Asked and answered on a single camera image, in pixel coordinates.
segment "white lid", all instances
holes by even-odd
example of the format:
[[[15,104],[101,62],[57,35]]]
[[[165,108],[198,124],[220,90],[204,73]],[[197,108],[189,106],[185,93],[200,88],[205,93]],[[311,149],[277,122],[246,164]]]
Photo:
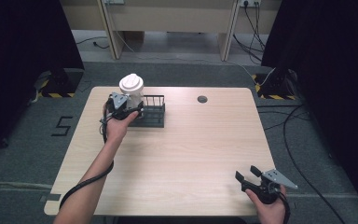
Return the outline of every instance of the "white lid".
[[[124,94],[138,94],[144,88],[144,80],[132,73],[123,77],[119,83],[120,89]]]

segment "black tape marking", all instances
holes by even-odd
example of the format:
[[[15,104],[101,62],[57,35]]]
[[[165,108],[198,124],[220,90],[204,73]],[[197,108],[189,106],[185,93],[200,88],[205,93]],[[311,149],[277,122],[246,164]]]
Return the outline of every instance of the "black tape marking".
[[[56,128],[62,128],[62,129],[65,129],[65,133],[53,133],[51,136],[53,136],[53,137],[57,137],[57,136],[66,136],[67,134],[68,134],[68,132],[69,132],[69,129],[71,128],[71,126],[61,126],[61,121],[63,120],[63,119],[71,119],[71,118],[73,118],[73,117],[66,117],[66,116],[62,116],[62,117],[60,117],[60,120],[58,121],[58,124],[57,124],[57,126],[56,126]]]

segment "hand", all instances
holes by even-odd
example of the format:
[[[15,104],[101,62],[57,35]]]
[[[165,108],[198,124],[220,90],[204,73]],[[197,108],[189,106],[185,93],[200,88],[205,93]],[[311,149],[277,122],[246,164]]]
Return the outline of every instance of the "hand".
[[[247,189],[246,194],[254,203],[257,210],[257,215],[262,224],[282,224],[284,220],[285,208],[281,199],[277,199],[272,204],[264,204],[260,202],[257,195],[250,189]],[[286,196],[286,188],[281,185],[281,193]]]
[[[138,111],[134,111],[123,120],[110,119],[106,126],[107,140],[118,139],[121,141],[127,133],[129,124],[135,120],[137,116]]]

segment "power outlet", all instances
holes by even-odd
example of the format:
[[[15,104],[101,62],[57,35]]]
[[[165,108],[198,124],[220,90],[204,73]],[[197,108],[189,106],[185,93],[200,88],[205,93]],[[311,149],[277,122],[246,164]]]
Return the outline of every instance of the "power outlet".
[[[256,4],[260,7],[261,0],[240,0],[240,7],[244,7],[245,1],[248,1],[248,7],[255,7]]]

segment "desk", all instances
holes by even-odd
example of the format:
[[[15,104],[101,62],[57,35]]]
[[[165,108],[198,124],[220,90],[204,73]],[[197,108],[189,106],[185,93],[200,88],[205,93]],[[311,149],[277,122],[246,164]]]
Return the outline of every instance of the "desk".
[[[126,0],[107,5],[98,0],[110,49],[119,59],[124,43],[121,31],[216,33],[222,61],[227,59],[238,0]]]
[[[62,198],[101,150],[99,119],[112,91],[119,88],[92,90],[52,194]],[[165,127],[129,128],[95,215],[254,216],[235,172],[257,184],[250,166],[267,171],[274,163],[251,91],[145,87],[144,94],[165,95]],[[59,203],[47,201],[45,213],[56,215]]]

